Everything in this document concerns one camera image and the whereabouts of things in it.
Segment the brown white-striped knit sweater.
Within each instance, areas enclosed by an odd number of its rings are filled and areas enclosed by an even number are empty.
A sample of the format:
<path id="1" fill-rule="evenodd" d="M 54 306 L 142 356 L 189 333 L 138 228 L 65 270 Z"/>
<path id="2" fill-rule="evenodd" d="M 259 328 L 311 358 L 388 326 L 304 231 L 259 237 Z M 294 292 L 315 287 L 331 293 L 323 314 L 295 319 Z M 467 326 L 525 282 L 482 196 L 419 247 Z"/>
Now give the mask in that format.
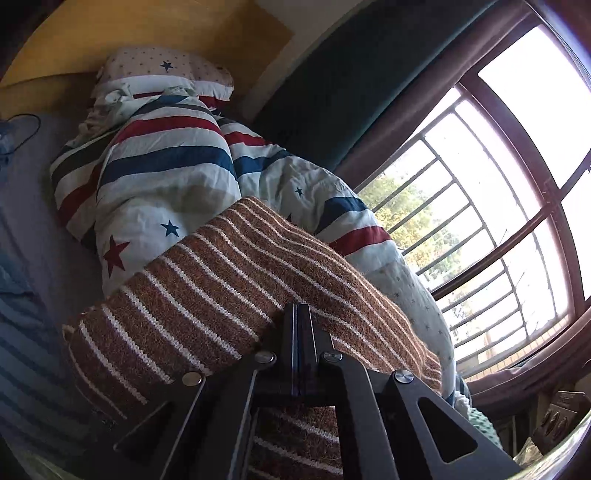
<path id="1" fill-rule="evenodd" d="M 204 379 L 269 346 L 290 304 L 332 344 L 381 373 L 443 390 L 440 361 L 397 303 L 331 247 L 253 198 L 158 254 L 83 313 L 68 350 L 82 395 L 130 418 L 188 372 Z"/>

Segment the blue striped bed sheet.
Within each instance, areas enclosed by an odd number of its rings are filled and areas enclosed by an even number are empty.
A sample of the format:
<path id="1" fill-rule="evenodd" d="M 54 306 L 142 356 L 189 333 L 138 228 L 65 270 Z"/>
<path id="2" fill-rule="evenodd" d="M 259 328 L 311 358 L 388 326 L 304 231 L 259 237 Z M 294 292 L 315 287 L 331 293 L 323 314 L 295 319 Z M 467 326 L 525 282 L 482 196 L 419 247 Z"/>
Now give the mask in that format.
<path id="1" fill-rule="evenodd" d="M 1 437 L 59 465 L 84 450 L 88 412 L 75 400 L 58 333 L 9 227 L 9 169 L 41 127 L 34 114 L 1 122 Z"/>

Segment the white window guard bars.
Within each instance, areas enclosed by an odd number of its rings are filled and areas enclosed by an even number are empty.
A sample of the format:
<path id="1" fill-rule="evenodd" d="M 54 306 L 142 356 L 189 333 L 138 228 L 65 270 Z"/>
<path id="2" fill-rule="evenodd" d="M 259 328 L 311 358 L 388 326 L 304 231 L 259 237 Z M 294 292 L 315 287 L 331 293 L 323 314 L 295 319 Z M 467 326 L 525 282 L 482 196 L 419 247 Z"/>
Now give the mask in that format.
<path id="1" fill-rule="evenodd" d="M 541 209 L 464 89 L 445 94 L 360 194 L 437 299 L 464 378 L 518 363 L 567 325 L 570 293 L 548 220 L 463 279 Z"/>

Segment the star and stripe quilt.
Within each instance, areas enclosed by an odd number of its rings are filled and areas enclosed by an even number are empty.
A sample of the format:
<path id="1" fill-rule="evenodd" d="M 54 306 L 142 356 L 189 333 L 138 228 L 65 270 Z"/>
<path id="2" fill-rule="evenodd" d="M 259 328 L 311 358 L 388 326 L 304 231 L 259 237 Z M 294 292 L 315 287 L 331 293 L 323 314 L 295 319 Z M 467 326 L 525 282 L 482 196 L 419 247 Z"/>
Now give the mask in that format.
<path id="1" fill-rule="evenodd" d="M 59 218 L 97 251 L 103 291 L 254 197 L 331 246 L 402 308 L 439 358 L 445 398 L 467 413 L 470 392 L 442 311 L 372 210 L 335 174 L 219 115 L 204 89 L 177 77 L 101 84 L 78 135 L 52 163 Z"/>

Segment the teal curtain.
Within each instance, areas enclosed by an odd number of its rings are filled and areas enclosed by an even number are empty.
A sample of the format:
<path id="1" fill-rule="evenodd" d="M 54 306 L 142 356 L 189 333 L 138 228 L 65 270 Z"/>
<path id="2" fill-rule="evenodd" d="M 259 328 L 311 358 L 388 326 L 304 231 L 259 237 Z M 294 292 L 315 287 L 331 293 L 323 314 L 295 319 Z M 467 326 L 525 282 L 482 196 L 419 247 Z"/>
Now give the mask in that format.
<path id="1" fill-rule="evenodd" d="M 252 122 L 266 140 L 335 170 L 370 126 L 490 1 L 374 1 L 287 76 Z"/>

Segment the star-patterned pillow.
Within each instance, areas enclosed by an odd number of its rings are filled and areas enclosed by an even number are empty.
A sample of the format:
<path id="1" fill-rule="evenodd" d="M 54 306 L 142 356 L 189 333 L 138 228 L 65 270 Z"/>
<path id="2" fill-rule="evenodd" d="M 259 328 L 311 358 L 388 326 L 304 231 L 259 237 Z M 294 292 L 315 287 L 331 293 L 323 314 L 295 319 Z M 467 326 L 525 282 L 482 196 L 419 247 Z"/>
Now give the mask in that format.
<path id="1" fill-rule="evenodd" d="M 228 101 L 235 83 L 228 70 L 197 54 L 163 47 L 127 46 L 108 57 L 92 96 L 122 91 L 141 98 L 176 87 L 197 96 Z"/>

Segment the wooden headboard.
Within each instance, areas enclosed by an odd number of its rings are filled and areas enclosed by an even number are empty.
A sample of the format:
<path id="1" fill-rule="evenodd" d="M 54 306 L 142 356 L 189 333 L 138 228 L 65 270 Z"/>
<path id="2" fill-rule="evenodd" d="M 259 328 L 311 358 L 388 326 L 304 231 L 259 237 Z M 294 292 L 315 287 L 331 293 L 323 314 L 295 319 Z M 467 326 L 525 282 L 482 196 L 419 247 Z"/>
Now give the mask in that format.
<path id="1" fill-rule="evenodd" d="M 255 1 L 66 1 L 32 34 L 1 80 L 1 115 L 80 115 L 117 49 L 196 52 L 224 66 L 238 103 L 293 33 Z"/>

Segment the brown window frame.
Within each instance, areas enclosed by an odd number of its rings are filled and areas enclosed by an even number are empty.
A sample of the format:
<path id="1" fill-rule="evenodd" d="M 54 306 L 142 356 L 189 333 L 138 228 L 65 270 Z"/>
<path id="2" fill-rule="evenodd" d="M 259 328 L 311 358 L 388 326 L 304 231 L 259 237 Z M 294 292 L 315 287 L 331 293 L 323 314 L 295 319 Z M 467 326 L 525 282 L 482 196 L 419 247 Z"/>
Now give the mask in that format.
<path id="1" fill-rule="evenodd" d="M 590 352 L 576 206 L 590 85 L 548 16 L 476 2 L 337 169 L 436 301 L 453 367 L 490 413 L 573 382 Z"/>

